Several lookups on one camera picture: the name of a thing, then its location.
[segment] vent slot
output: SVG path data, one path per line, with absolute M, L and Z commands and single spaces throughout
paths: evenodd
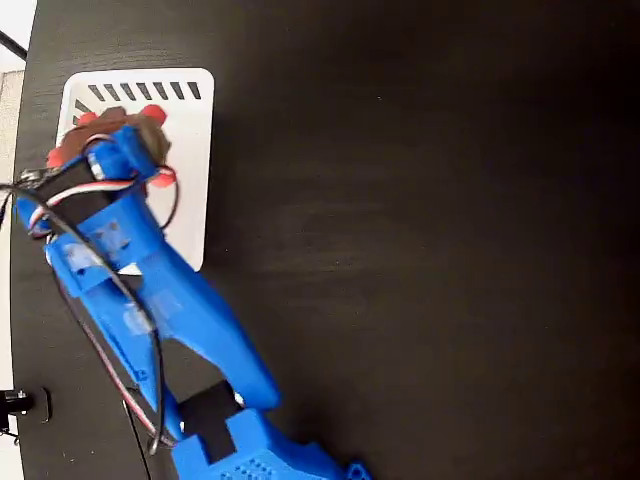
M 113 88 L 113 85 L 111 85 L 110 83 L 105 83 L 103 85 L 103 87 L 107 90 L 107 92 L 109 92 L 109 95 L 111 95 L 111 97 L 116 101 L 119 102 L 120 101 L 120 96 L 118 95 L 118 92 L 116 92 L 116 89 Z
M 191 90 L 191 93 L 193 93 L 193 96 L 196 100 L 200 100 L 200 89 L 198 88 L 198 83 L 197 82 L 187 82 L 187 85 L 189 85 L 189 89 Z
M 178 82 L 171 82 L 171 88 L 176 92 L 176 96 L 180 100 L 184 100 L 184 93 L 182 93 L 182 88 L 180 88 L 180 84 Z
M 136 83 L 136 85 L 140 89 L 140 92 L 142 92 L 142 96 L 147 100 L 151 100 L 151 94 L 149 93 L 147 85 L 145 83 Z
M 82 113 L 89 113 L 91 111 L 89 110 L 89 107 L 87 107 L 84 103 L 82 103 L 78 99 L 76 99 L 76 108 L 80 110 Z
M 122 91 L 124 92 L 124 94 L 127 97 L 129 97 L 129 100 L 135 100 L 136 99 L 136 96 L 131 91 L 131 87 L 129 86 L 128 83 L 121 83 L 120 84 L 120 88 L 122 88 Z
M 96 85 L 87 85 L 87 87 L 89 87 L 89 90 L 91 90 L 91 92 L 96 96 L 98 100 L 104 102 L 104 96 L 102 95 L 102 92 L 98 90 L 98 87 Z
M 169 97 L 167 96 L 167 92 L 165 91 L 164 85 L 162 85 L 162 82 L 153 82 L 153 86 L 156 87 L 156 90 L 158 91 L 158 93 L 160 94 L 163 100 L 169 100 Z

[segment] robotic arm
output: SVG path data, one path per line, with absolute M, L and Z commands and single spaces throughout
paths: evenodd
M 98 125 L 100 133 L 85 132 L 70 161 L 54 162 L 58 166 L 30 177 L 23 188 L 35 198 L 19 198 L 16 208 L 33 236 L 48 237 L 45 255 L 56 275 L 83 303 L 151 408 L 158 408 L 159 398 L 151 333 L 180 341 L 225 375 L 228 384 L 182 404 L 162 387 L 164 426 L 175 439 L 172 456 L 180 478 L 370 479 L 360 464 L 345 472 L 318 445 L 295 444 L 266 419 L 264 412 L 280 402 L 273 378 L 224 300 L 166 242 L 147 206 L 144 184 L 167 175 L 169 144 L 160 128 L 164 117 L 144 113 L 122 113 L 106 128 Z M 66 147 L 77 143 L 77 132 L 70 134 Z M 56 153 L 71 158 L 68 151 Z M 48 199 L 93 248 L 51 221 L 37 198 Z M 114 282 L 103 260 L 113 270 L 137 266 L 142 281 L 135 295 L 144 311 Z M 212 410 L 219 422 L 203 421 Z

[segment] black cable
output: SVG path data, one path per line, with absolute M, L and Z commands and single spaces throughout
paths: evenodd
M 7 205 L 9 204 L 9 199 L 11 195 L 7 195 L 4 197 L 2 201 L 2 206 L 0 206 L 0 225 L 2 225 L 2 221 L 4 220 L 4 215 L 7 213 Z
M 127 283 L 121 278 L 120 274 L 111 266 L 109 260 L 107 260 L 94 246 L 86 239 L 86 237 L 78 230 L 77 226 L 68 222 L 63 216 L 56 213 L 51 207 L 47 205 L 47 202 L 40 198 L 39 195 L 31 190 L 10 184 L 0 183 L 0 191 L 8 191 L 16 196 L 27 198 L 33 203 L 42 208 L 49 219 L 53 221 L 58 227 L 70 234 L 79 244 L 85 247 L 94 257 L 96 263 L 104 268 L 111 277 L 113 283 L 124 293 L 124 295 L 131 301 L 137 313 L 142 317 L 145 322 L 145 326 L 149 330 L 151 337 L 151 345 L 153 350 L 153 357 L 155 363 L 156 373 L 156 395 L 157 395 L 157 420 L 155 425 L 155 435 L 153 436 L 149 445 L 149 454 L 154 455 L 158 451 L 158 446 L 162 440 L 162 433 L 164 430 L 164 414 L 165 414 L 165 377 L 164 377 L 164 359 L 162 357 L 162 346 L 160 341 L 160 334 L 153 321 L 152 315 L 148 312 L 145 305 L 140 301 L 136 292 L 127 285 Z
M 144 465 L 144 471 L 147 474 L 147 480 L 151 480 L 149 464 L 147 463 L 147 457 L 144 454 L 144 448 L 142 448 L 142 443 L 140 442 L 140 434 L 138 433 L 138 429 L 136 428 L 136 422 L 133 419 L 133 414 L 129 409 L 129 405 L 127 405 L 127 402 L 125 402 L 124 400 L 122 401 L 122 406 L 124 407 L 124 411 L 127 412 L 127 417 L 129 418 L 129 426 L 131 427 L 133 436 L 136 439 L 136 445 L 138 446 L 138 451 L 140 452 L 140 458 L 142 459 L 142 464 Z
M 144 397 L 142 396 L 142 393 L 140 393 L 140 389 L 138 387 L 127 387 L 127 391 L 132 394 L 133 396 L 138 397 L 141 400 L 144 400 Z M 149 437 L 152 437 L 153 435 L 151 434 L 151 432 L 147 432 L 147 434 L 149 435 Z M 169 449 L 171 450 L 173 447 L 175 447 L 175 443 L 171 441 L 171 439 L 169 439 L 166 435 L 162 437 L 162 443 L 160 444 L 159 448 L 165 448 L 165 449 Z
M 7 47 L 10 52 L 15 53 L 22 60 L 27 61 L 27 51 L 24 47 L 2 30 L 0 30 L 0 44 Z
M 180 182 L 178 181 L 178 176 L 176 175 L 176 171 L 169 165 L 164 165 L 164 168 L 166 168 L 167 170 L 170 170 L 171 173 L 173 173 L 174 191 L 173 191 L 173 205 L 171 206 L 171 211 L 169 212 L 169 216 L 160 227 L 162 230 L 164 230 L 169 225 L 171 225 L 171 222 L 173 222 L 173 219 L 176 216 L 176 213 L 178 212 L 178 204 L 180 203 Z
M 100 361 L 101 361 L 100 364 L 104 367 L 107 375 L 109 375 L 109 377 L 111 377 L 112 380 L 113 380 L 113 377 L 111 376 L 111 373 L 109 372 L 109 366 L 102 359 L 102 354 L 99 351 L 100 347 L 99 347 L 99 345 L 96 344 L 97 340 L 95 338 L 95 335 L 91 331 L 91 327 L 89 327 L 89 325 L 82 318 L 82 315 L 76 310 L 74 303 L 69 298 L 69 294 L 62 287 L 62 283 L 60 281 L 60 278 L 58 277 L 58 275 L 56 275 L 56 272 L 55 272 L 55 270 L 53 268 L 51 269 L 51 276 L 53 277 L 53 283 L 56 286 L 58 294 L 60 294 L 60 298 L 62 298 L 63 303 L 65 304 L 65 307 L 67 307 L 69 315 L 71 316 L 71 318 L 73 318 L 73 320 L 76 322 L 76 324 L 80 327 L 80 329 L 82 330 L 82 333 L 84 333 L 84 336 L 89 341 L 89 344 L 91 345 L 91 347 L 92 347 L 93 351 L 95 352 L 96 356 L 98 357 L 98 359 L 100 359 Z M 138 395 L 139 395 L 139 390 L 138 389 L 127 387 L 127 391 L 129 393 L 132 393 L 132 394 L 138 393 Z M 127 408 L 129 409 L 129 411 L 131 411 L 131 408 L 127 404 L 126 400 L 123 399 L 123 402 L 124 402 L 125 405 L 127 405 Z M 173 442 L 169 438 L 166 438 L 165 436 L 163 436 L 162 437 L 162 445 L 165 446 L 165 447 L 171 448 L 173 446 Z

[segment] red object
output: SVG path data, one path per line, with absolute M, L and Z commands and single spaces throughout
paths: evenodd
M 160 125 L 164 124 L 164 121 L 167 119 L 166 112 L 159 105 L 147 105 L 140 113 L 146 117 L 154 118 Z
M 176 181 L 176 176 L 172 173 L 159 173 L 149 183 L 154 187 L 165 188 Z
M 59 147 L 54 148 L 47 155 L 47 168 L 61 167 L 64 165 L 64 157 Z
M 98 116 L 93 112 L 83 113 L 82 115 L 80 115 L 80 118 L 78 119 L 78 125 L 79 126 L 87 125 L 93 122 L 96 118 L 98 118 Z

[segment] blue robotic arm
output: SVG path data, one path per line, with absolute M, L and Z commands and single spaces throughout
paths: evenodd
M 91 146 L 55 172 L 53 178 L 60 180 L 76 170 L 95 172 L 97 168 L 106 180 L 132 179 L 139 187 L 158 169 L 142 138 L 136 127 L 125 125 L 109 141 Z M 44 186 L 36 186 L 34 191 L 41 189 Z M 36 208 L 25 198 L 17 202 L 18 213 L 30 229 L 52 228 L 46 218 L 30 224 Z M 160 337 L 178 340 L 216 365 L 243 399 L 245 408 L 224 419 L 233 451 L 220 456 L 202 436 L 183 430 L 180 405 L 166 392 L 165 427 L 176 439 L 172 456 L 181 479 L 370 478 L 361 465 L 351 465 L 345 472 L 316 444 L 295 444 L 268 422 L 264 412 L 280 401 L 273 378 L 223 299 L 165 241 L 141 188 L 111 195 L 77 226 L 114 268 L 138 267 L 142 284 L 136 293 L 153 316 Z M 70 296 L 82 301 L 155 410 L 158 392 L 152 343 L 149 325 L 140 312 L 91 252 L 70 234 L 54 236 L 45 252 Z

